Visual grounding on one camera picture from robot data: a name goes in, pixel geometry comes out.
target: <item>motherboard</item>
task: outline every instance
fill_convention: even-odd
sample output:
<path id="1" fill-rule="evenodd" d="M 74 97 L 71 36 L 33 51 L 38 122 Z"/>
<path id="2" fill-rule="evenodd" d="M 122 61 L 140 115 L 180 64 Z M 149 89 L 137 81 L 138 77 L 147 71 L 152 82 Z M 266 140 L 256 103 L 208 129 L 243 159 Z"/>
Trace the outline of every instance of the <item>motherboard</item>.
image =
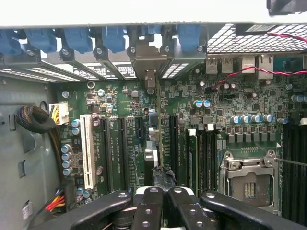
<path id="1" fill-rule="evenodd" d="M 69 111 L 63 173 L 74 178 L 78 204 L 150 185 L 158 164 L 197 196 L 216 190 L 281 214 L 283 165 L 275 158 L 283 157 L 284 127 L 307 109 L 307 79 L 252 71 L 216 85 L 232 71 L 199 65 L 157 79 L 155 89 L 140 80 L 58 85 Z M 153 166 L 148 150 L 157 152 Z"/>

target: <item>green circuit board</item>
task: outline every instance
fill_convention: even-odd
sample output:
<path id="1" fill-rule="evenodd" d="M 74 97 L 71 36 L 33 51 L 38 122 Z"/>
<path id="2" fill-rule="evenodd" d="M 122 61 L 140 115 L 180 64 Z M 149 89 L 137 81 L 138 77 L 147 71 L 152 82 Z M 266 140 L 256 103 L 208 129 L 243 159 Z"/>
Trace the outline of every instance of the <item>green circuit board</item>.
<path id="1" fill-rule="evenodd" d="M 203 132 L 206 130 L 207 123 L 220 124 L 221 129 L 216 133 L 216 154 L 210 156 L 210 161 L 218 168 L 221 159 L 226 151 L 230 150 L 234 158 L 256 158 L 266 155 L 268 149 L 274 149 L 277 155 L 282 155 L 282 125 L 277 123 L 278 118 L 287 118 L 289 113 L 301 111 L 306 108 L 304 103 L 291 101 L 292 95 L 306 95 L 307 79 L 301 77 L 282 77 L 274 76 L 269 85 L 263 85 L 263 81 L 258 80 L 257 74 L 241 74 L 236 78 L 229 79 L 228 84 L 234 83 L 234 89 L 210 90 L 212 86 L 226 75 L 206 75 L 204 69 L 198 67 L 200 72 L 196 74 L 192 71 L 189 75 L 175 80 L 159 80 L 160 91 L 149 95 L 143 81 L 96 81 L 93 89 L 88 89 L 86 83 L 62 84 L 58 90 L 58 101 L 68 103 L 70 122 L 79 119 L 80 115 L 98 113 L 100 118 L 106 118 L 109 122 L 109 143 L 112 164 L 113 189 L 125 189 L 122 181 L 122 165 L 120 163 L 120 146 L 118 140 L 118 118 L 123 118 L 126 122 L 126 150 L 128 156 L 129 187 L 135 191 L 138 187 L 144 186 L 144 150 L 145 142 L 149 140 L 148 128 L 149 116 L 145 111 L 155 110 L 158 113 L 161 124 L 159 134 L 162 140 L 160 147 L 161 165 L 172 165 L 172 155 L 174 145 L 176 146 L 176 182 L 178 186 L 195 186 L 189 179 L 189 172 L 197 174 L 197 178 L 202 184 L 205 167 L 200 162 L 203 156 L 200 154 L 198 163 L 188 161 L 189 154 L 202 152 Z M 291 84 L 293 89 L 286 90 L 286 85 Z M 252 89 L 257 94 L 255 98 L 249 98 Z M 104 90 L 104 96 L 98 96 L 98 90 Z M 68 91 L 69 98 L 63 98 L 62 92 Z M 95 105 L 88 106 L 86 100 L 94 99 Z M 197 108 L 195 101 L 210 102 L 210 106 Z M 247 115 L 263 116 L 270 114 L 273 116 L 272 122 L 259 123 L 249 122 L 247 124 L 235 124 L 231 117 Z M 136 138 L 135 118 L 142 118 L 143 137 Z M 62 144 L 71 144 L 76 137 L 71 132 L 71 125 L 62 126 Z M 188 129 L 196 129 L 198 139 L 187 135 Z M 101 127 L 94 127 L 94 157 L 95 167 L 106 168 L 106 155 L 101 151 Z M 268 133 L 272 135 L 267 141 L 257 141 L 256 135 L 251 141 L 245 141 L 250 135 Z M 232 135 L 244 135 L 244 141 L 237 143 L 230 141 Z M 200 143 L 199 149 L 191 147 L 191 143 Z M 75 177 L 77 184 L 82 184 L 83 162 L 82 148 L 79 145 L 72 145 L 73 157 L 72 177 Z M 105 171 L 97 176 L 97 186 L 94 188 L 92 199 L 96 199 L 110 192 L 107 187 Z"/>

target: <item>gray metal panel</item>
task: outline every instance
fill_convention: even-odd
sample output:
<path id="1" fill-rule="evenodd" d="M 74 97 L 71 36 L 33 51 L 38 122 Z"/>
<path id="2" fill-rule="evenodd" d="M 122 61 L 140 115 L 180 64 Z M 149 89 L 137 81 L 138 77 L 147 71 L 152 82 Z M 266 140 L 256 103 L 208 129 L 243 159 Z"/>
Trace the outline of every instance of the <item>gray metal panel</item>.
<path id="1" fill-rule="evenodd" d="M 22 133 L 16 124 L 10 131 L 9 115 L 25 104 L 39 106 L 53 102 L 45 85 L 0 77 L 0 111 L 5 121 L 0 125 L 0 223 L 1 229 L 22 230 L 31 217 L 23 220 L 23 204 L 32 202 L 35 214 L 55 193 L 59 175 L 48 134 L 42 135 L 40 148 L 24 154 Z M 26 176 L 19 178 L 18 163 L 25 160 Z"/>

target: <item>yellow wire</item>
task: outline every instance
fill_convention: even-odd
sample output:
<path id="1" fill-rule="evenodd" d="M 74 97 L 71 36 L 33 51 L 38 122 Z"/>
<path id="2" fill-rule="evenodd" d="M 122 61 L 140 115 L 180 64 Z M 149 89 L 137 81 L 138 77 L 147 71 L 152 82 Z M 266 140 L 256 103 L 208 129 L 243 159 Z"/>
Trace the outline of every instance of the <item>yellow wire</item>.
<path id="1" fill-rule="evenodd" d="M 55 209 L 56 207 L 63 207 L 63 206 L 65 206 L 65 203 L 64 204 L 59 204 L 59 205 L 55 206 L 53 209 Z"/>

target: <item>perforated metal panel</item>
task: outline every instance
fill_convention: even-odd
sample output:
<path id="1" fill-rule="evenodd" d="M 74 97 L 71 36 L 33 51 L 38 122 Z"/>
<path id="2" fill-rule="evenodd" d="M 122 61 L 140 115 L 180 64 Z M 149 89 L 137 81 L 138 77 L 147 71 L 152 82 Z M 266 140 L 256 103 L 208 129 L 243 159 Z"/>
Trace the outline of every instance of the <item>perforated metal panel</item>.
<path id="1" fill-rule="evenodd" d="M 270 31 L 307 38 L 307 25 L 281 25 Z M 271 35 L 236 36 L 235 25 L 226 24 L 208 42 L 209 54 L 292 52 L 307 49 L 307 43 Z"/>

